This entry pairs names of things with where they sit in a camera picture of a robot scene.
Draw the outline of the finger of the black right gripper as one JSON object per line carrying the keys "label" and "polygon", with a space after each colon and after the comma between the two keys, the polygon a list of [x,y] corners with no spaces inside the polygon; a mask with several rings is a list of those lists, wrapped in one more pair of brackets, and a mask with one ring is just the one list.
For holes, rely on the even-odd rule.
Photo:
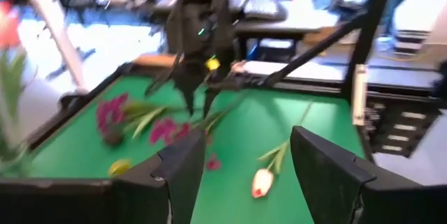
{"label": "finger of the black right gripper", "polygon": [[258,79],[227,79],[222,82],[204,81],[205,102],[203,104],[203,116],[206,117],[217,95],[224,90],[239,91],[258,84]]}
{"label": "finger of the black right gripper", "polygon": [[167,81],[172,80],[175,87],[182,93],[187,111],[190,115],[194,112],[194,86],[191,86],[186,80],[173,77],[171,73],[162,73],[154,78],[145,89],[145,96],[150,96],[158,91]]}

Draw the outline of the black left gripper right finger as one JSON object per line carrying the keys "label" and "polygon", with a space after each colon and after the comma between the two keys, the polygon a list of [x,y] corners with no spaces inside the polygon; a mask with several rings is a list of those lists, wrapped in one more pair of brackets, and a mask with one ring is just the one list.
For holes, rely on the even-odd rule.
{"label": "black left gripper right finger", "polygon": [[302,126],[290,147],[314,224],[447,224],[447,185],[418,184]]}

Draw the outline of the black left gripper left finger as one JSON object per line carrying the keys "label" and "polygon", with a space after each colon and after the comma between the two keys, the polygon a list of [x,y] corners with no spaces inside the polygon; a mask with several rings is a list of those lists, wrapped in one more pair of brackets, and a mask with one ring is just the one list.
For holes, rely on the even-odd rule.
{"label": "black left gripper left finger", "polygon": [[111,179],[0,179],[0,224],[189,224],[205,147],[195,128]]}

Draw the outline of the magenta flower bunch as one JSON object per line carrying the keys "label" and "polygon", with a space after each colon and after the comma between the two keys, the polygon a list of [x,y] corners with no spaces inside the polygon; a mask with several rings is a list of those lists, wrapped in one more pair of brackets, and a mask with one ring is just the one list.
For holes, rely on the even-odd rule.
{"label": "magenta flower bunch", "polygon": [[184,121],[177,123],[172,117],[163,116],[154,122],[151,133],[149,134],[149,143],[156,144],[163,140],[165,145],[172,144],[175,140],[188,135],[193,129],[199,128],[205,131],[205,142],[207,146],[212,145],[212,132],[225,118],[225,116],[236,108],[245,97],[244,94],[238,96],[231,104],[224,109],[213,112],[204,119],[194,121]]}
{"label": "magenta flower bunch", "polygon": [[122,94],[98,104],[96,124],[104,143],[117,147],[123,143],[125,133],[132,130],[132,138],[137,137],[167,109],[147,101],[129,100],[128,94]]}

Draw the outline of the pink tulip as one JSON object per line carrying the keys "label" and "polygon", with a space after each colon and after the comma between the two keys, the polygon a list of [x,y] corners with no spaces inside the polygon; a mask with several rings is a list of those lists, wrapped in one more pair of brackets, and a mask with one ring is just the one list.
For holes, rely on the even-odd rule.
{"label": "pink tulip", "polygon": [[26,54],[20,49],[19,14],[8,1],[0,1],[0,104],[20,124],[19,103]]}
{"label": "pink tulip", "polygon": [[281,173],[282,164],[286,152],[290,146],[290,139],[258,157],[258,161],[267,161],[268,166],[259,169],[253,178],[251,195],[253,198],[265,197],[270,191],[274,178]]}

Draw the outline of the clear glass vase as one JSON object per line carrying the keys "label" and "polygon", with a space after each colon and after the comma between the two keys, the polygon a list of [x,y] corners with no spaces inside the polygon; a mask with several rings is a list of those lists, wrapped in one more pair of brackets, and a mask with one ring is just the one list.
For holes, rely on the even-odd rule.
{"label": "clear glass vase", "polygon": [[28,177],[31,156],[20,125],[13,120],[5,105],[0,104],[0,177]]}

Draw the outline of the yellow tag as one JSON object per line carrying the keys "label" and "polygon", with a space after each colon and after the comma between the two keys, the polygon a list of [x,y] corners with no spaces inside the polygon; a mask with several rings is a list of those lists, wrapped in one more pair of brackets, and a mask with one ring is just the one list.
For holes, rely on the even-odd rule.
{"label": "yellow tag", "polygon": [[207,67],[207,69],[209,71],[213,71],[216,70],[220,67],[220,61],[216,58],[216,57],[212,57],[209,58],[206,62],[205,62],[205,66]]}

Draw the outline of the green table mat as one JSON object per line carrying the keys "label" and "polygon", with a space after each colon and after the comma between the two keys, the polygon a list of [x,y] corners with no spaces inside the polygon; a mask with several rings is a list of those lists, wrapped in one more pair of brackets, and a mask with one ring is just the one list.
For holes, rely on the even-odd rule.
{"label": "green table mat", "polygon": [[[128,134],[116,149],[105,146],[96,124],[97,102],[90,103],[44,142],[31,165],[33,177],[105,178],[119,159],[139,163],[163,142]],[[324,96],[252,89],[212,131],[207,152],[221,165],[205,171],[191,224],[313,224],[290,154],[269,193],[251,194],[259,157],[286,141],[294,125],[361,156],[363,154],[346,101]]]}

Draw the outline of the dark grey desk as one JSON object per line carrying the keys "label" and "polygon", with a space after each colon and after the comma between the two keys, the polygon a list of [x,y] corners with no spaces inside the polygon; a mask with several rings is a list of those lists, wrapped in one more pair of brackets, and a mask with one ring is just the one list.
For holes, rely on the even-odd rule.
{"label": "dark grey desk", "polygon": [[[322,28],[333,27],[336,17],[324,10],[315,9],[312,0],[278,0],[286,9],[284,21],[249,19],[244,16],[243,7],[247,0],[230,0],[235,14],[236,38],[298,39],[306,33],[318,33]],[[155,5],[154,13],[166,21],[176,0],[161,0]]]}

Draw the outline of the white round-base pole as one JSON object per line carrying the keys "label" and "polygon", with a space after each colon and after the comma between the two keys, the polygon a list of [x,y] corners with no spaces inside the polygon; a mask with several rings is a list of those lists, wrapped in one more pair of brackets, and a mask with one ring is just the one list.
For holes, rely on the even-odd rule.
{"label": "white round-base pole", "polygon": [[45,25],[50,30],[62,59],[73,78],[76,90],[87,93],[82,70],[82,61],[79,52],[72,44],[67,33],[64,10],[59,0],[30,0],[34,10],[43,18]]}

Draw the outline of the silver aluminium bracket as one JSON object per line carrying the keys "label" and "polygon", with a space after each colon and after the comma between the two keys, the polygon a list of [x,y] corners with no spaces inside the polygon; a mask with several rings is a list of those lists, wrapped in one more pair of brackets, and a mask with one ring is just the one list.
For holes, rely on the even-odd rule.
{"label": "silver aluminium bracket", "polygon": [[355,126],[363,126],[367,101],[367,67],[365,64],[356,65],[352,88],[352,121]]}

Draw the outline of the black metal rig frame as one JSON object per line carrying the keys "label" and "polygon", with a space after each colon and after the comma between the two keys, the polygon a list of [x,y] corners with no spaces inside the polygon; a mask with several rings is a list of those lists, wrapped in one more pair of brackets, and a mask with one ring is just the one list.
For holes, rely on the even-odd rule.
{"label": "black metal rig frame", "polygon": [[[338,30],[336,30],[336,32],[332,33],[326,39],[313,46],[313,48],[301,54],[297,59],[287,64],[282,69],[275,71],[266,77],[240,77],[238,75],[236,75],[236,77],[240,79],[258,79],[258,84],[255,84],[252,87],[265,87],[271,89],[275,86],[275,84],[282,82],[287,75],[306,64],[319,53],[336,43],[339,39],[345,37],[345,35],[352,32],[354,29],[359,29],[360,35],[358,42],[356,43],[352,54],[349,71],[341,87],[341,91],[343,93],[350,94],[353,86],[353,69],[357,64],[365,62],[367,55],[371,50],[373,37],[381,20],[381,16],[383,15],[386,2],[387,0],[368,0],[367,9],[357,12],[351,21],[342,25]],[[128,75],[134,70],[145,70],[148,73],[153,74],[155,78],[169,69],[172,66],[172,63],[166,67],[144,66],[143,64],[123,64],[89,93],[85,95],[64,96],[60,100],[60,112],[28,139],[27,142],[29,143],[31,149],[36,149],[39,145],[44,143],[44,141],[49,140],[50,137],[54,135],[57,130],[62,128],[70,118],[74,117],[88,103],[97,98],[119,77]]]}

